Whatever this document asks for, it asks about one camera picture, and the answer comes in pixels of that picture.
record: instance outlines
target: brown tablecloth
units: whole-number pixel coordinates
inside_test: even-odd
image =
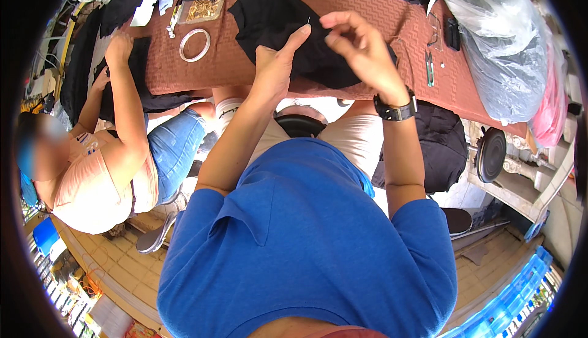
[[[159,16],[154,12],[143,35],[152,36],[146,69],[146,83],[153,94],[166,94],[218,86],[248,85],[254,80],[254,64],[247,59],[235,41],[238,32],[235,19],[226,10],[236,0],[225,0],[221,16],[210,22],[177,25],[176,38],[170,39],[165,27],[171,18],[172,8]],[[502,128],[490,119],[474,86],[463,50],[455,52],[440,39],[443,52],[426,45],[433,34],[433,27],[425,17],[424,6],[411,5],[402,0],[303,0],[317,14],[331,11],[354,10],[375,25],[398,56],[398,70],[406,84],[415,91],[417,98],[452,110],[464,119],[496,126],[513,134],[525,137],[526,124],[519,123]],[[442,0],[433,7],[433,13],[443,21],[451,15]],[[210,50],[197,62],[188,63],[179,56],[179,44],[192,29],[203,28],[212,39]],[[187,56],[198,54],[205,42],[202,33],[193,36],[187,43]],[[425,51],[433,55],[435,86],[427,86]],[[373,92],[364,84],[344,89],[328,89],[304,78],[295,79],[290,85],[291,95],[335,96],[349,99],[369,99]]]

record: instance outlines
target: pink t-shirt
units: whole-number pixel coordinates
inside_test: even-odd
[[[63,175],[53,214],[71,228],[85,233],[102,233],[122,223],[130,214],[133,193],[130,183],[116,190],[100,148],[116,140],[107,130],[70,135],[70,168]],[[133,177],[135,213],[148,212],[157,204],[158,175],[149,154]]]

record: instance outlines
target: hand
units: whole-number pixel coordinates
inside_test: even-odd
[[[286,96],[290,87],[294,53],[309,35],[311,26],[305,24],[290,35],[280,51],[261,45],[255,49],[255,81],[250,96],[262,95],[269,99],[282,99]]]
[[[133,38],[127,33],[115,31],[104,54],[108,66],[113,69],[121,64],[127,65],[132,49]]]
[[[328,13],[320,23],[333,29],[325,38],[327,45],[347,60],[362,82],[380,91],[382,102],[393,107],[410,102],[386,42],[376,28],[352,11]]]
[[[92,84],[93,89],[97,89],[99,91],[103,91],[104,87],[106,87],[107,83],[110,82],[110,77],[107,76],[107,69],[108,66],[105,66],[104,69],[98,74],[96,80]]]

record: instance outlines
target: man's left hand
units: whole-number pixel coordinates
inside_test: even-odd
[[[258,46],[255,50],[255,81],[249,95],[272,100],[284,98],[290,87],[294,53],[310,35],[311,26],[305,24],[290,35],[280,51]]]

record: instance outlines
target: man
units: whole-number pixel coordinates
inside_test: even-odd
[[[413,100],[373,26],[353,12],[320,22],[333,29],[328,46],[379,92],[385,120],[357,101],[317,139],[287,140],[272,112],[311,27],[280,51],[257,48],[246,99],[215,94],[226,129],[165,259],[158,310],[175,338],[430,337],[453,310],[453,249],[445,215],[425,198]],[[391,220],[368,195],[382,140]]]

